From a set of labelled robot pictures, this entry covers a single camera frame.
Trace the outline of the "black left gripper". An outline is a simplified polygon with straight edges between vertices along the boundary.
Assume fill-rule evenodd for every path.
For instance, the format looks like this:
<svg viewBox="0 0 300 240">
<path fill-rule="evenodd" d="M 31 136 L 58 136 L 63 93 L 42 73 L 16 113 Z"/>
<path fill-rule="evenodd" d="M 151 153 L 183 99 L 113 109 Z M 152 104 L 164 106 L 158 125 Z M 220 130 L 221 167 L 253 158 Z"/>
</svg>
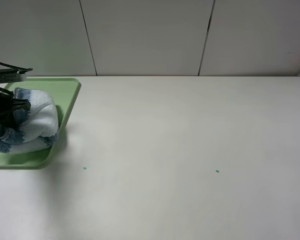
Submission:
<svg viewBox="0 0 300 240">
<path fill-rule="evenodd" d="M 16 99 L 15 94 L 0 87 L 0 124 L 6 128 L 17 129 L 19 125 L 19 111 L 29 111 L 31 104 L 27 99 Z"/>
</svg>

